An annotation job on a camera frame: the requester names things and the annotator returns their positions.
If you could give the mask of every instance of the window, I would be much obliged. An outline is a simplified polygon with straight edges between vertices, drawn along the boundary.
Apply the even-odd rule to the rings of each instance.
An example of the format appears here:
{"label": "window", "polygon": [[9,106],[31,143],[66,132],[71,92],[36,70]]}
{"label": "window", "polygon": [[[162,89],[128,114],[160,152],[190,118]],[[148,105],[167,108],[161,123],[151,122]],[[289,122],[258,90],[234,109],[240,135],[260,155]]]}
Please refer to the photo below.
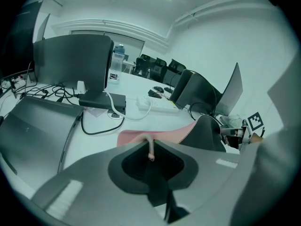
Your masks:
{"label": "window", "polygon": [[115,46],[123,44],[126,50],[125,54],[128,55],[128,61],[136,61],[136,59],[140,57],[142,48],[144,46],[144,42],[141,40],[133,39],[131,37],[127,37],[116,33],[102,31],[72,31],[71,33],[107,35],[114,41]]}

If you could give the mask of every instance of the water bottle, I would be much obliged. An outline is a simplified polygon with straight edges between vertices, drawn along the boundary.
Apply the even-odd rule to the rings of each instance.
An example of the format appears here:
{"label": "water bottle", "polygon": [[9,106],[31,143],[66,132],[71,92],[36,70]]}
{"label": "water bottle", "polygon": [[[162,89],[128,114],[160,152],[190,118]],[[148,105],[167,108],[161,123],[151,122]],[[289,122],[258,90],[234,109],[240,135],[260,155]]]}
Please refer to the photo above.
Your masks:
{"label": "water bottle", "polygon": [[125,49],[122,44],[115,47],[112,54],[111,66],[109,69],[108,82],[118,84],[122,74],[122,63],[124,60]]}

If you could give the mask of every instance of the black office chair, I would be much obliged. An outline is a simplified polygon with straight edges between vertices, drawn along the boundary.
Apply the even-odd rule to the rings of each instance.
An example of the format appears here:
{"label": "black office chair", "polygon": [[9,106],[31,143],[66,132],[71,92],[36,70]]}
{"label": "black office chair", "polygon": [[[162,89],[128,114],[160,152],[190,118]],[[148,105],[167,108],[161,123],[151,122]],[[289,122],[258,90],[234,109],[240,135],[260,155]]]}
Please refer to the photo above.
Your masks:
{"label": "black office chair", "polygon": [[170,68],[175,69],[178,72],[183,71],[184,69],[186,69],[186,66],[183,64],[180,64],[178,61],[175,61],[174,59],[171,60],[169,66]]}
{"label": "black office chair", "polygon": [[141,76],[143,78],[147,78],[148,70],[152,67],[152,63],[149,61],[145,61],[141,58],[136,59],[136,68],[133,71],[133,75]]}
{"label": "black office chair", "polygon": [[157,58],[157,59],[156,59],[155,64],[156,64],[156,65],[160,65],[160,66],[167,66],[166,61],[164,61],[163,59],[160,59],[160,58]]}
{"label": "black office chair", "polygon": [[162,83],[164,77],[162,68],[163,66],[153,64],[152,67],[150,67],[150,80]]}
{"label": "black office chair", "polygon": [[144,55],[144,54],[141,54],[140,58],[143,59],[143,60],[146,60],[146,61],[150,61],[151,63],[154,63],[156,61],[156,59],[154,59],[154,58],[152,58],[148,55]]}
{"label": "black office chair", "polygon": [[163,84],[176,87],[179,82],[179,79],[182,75],[181,71],[177,71],[171,67],[164,66],[161,71],[162,82]]}

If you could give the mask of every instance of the power strip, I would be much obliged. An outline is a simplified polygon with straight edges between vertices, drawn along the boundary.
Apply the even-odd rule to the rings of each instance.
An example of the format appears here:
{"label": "power strip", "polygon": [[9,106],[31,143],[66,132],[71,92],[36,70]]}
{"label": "power strip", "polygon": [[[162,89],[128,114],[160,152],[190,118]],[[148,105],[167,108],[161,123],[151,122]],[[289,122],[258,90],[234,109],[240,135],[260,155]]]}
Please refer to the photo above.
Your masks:
{"label": "power strip", "polygon": [[152,102],[152,108],[150,111],[156,112],[165,112],[165,113],[177,113],[179,112],[178,107],[170,100],[163,100],[157,98],[151,98],[148,96],[138,96],[137,97],[137,106],[139,110],[147,111],[150,108],[150,101]]}

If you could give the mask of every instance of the sticker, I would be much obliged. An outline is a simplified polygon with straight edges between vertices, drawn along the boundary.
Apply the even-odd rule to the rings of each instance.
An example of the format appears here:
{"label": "sticker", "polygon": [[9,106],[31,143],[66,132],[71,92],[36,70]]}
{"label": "sticker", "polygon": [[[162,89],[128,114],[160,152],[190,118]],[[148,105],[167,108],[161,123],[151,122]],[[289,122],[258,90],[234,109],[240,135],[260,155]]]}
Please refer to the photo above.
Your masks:
{"label": "sticker", "polygon": [[248,117],[248,124],[252,131],[255,131],[263,126],[263,121],[259,115],[259,112],[256,112],[254,115]]}
{"label": "sticker", "polygon": [[118,75],[114,73],[110,73],[110,80],[117,80]]}

